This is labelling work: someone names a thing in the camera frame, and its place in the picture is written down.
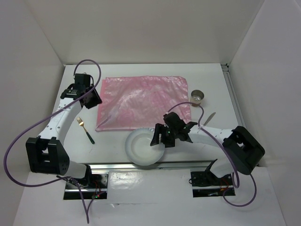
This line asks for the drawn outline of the white ceramic bowl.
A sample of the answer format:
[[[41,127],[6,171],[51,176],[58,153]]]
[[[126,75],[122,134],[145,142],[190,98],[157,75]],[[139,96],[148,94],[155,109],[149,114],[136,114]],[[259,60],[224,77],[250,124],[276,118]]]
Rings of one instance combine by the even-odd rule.
[[[125,153],[128,159],[139,166],[149,166],[158,162],[165,152],[162,143],[151,146],[155,129],[140,128],[133,130],[125,141]]]

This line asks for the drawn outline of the gold fork green handle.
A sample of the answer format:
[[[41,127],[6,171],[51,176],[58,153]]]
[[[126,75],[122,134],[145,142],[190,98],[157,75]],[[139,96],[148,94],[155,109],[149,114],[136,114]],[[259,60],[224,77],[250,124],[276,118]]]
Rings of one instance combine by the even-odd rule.
[[[84,129],[84,131],[85,131],[88,139],[90,140],[90,142],[92,144],[95,144],[95,141],[93,140],[93,138],[91,137],[91,135],[89,134],[87,129],[85,128],[85,124],[84,124],[83,120],[80,117],[77,117],[76,120],[77,120],[78,124]]]

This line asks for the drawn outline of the pink satin cloth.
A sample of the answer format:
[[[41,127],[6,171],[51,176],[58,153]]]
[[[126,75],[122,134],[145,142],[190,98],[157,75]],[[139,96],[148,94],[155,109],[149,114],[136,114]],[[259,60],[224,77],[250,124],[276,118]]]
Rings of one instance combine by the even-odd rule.
[[[163,123],[171,108],[191,121],[188,84],[180,76],[107,77],[102,80],[95,130],[134,130]]]

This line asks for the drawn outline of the brown paper cup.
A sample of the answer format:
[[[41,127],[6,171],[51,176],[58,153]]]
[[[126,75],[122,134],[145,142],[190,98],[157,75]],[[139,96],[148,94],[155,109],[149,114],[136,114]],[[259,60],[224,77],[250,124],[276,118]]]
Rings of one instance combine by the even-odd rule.
[[[202,91],[195,89],[190,94],[190,101],[192,102],[193,107],[200,106],[202,100],[204,99],[205,95]]]

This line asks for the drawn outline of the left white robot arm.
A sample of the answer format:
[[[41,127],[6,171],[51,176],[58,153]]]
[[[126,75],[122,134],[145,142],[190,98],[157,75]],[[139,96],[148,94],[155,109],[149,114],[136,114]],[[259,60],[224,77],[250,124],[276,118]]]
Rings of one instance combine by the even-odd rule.
[[[83,188],[92,184],[90,166],[71,161],[63,145],[82,108],[90,109],[102,103],[93,87],[91,75],[75,74],[74,83],[60,96],[58,114],[51,117],[37,137],[28,138],[25,147],[31,172],[72,177]]]

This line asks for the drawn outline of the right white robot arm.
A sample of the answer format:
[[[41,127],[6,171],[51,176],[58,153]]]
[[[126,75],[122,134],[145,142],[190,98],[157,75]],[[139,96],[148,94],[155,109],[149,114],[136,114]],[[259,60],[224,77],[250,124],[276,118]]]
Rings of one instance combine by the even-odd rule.
[[[226,158],[214,160],[205,173],[206,181],[217,184],[222,177],[234,174],[251,175],[253,169],[265,155],[262,145],[242,126],[234,129],[217,129],[198,125],[196,122],[185,123],[174,113],[164,115],[164,124],[155,125],[150,146],[162,144],[165,148],[175,147],[175,140],[202,143],[221,148]]]

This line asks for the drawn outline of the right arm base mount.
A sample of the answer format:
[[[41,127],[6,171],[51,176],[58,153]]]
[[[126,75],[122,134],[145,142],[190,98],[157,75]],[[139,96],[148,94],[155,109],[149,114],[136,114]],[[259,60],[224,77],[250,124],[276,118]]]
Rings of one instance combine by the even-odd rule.
[[[194,198],[222,197],[224,192],[226,196],[236,195],[231,174],[218,178],[204,167],[191,168],[188,183]]]

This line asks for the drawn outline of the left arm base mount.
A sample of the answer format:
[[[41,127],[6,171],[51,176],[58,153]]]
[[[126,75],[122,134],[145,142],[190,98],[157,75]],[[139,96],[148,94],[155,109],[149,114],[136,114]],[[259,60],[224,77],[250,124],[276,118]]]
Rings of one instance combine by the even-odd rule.
[[[108,196],[108,179],[109,173],[100,171],[100,173],[93,172],[88,180],[76,179],[76,181],[80,186],[82,196],[85,200],[91,200],[93,198],[105,200]],[[76,183],[71,179],[66,179],[65,182],[63,199],[80,200],[81,196]]]

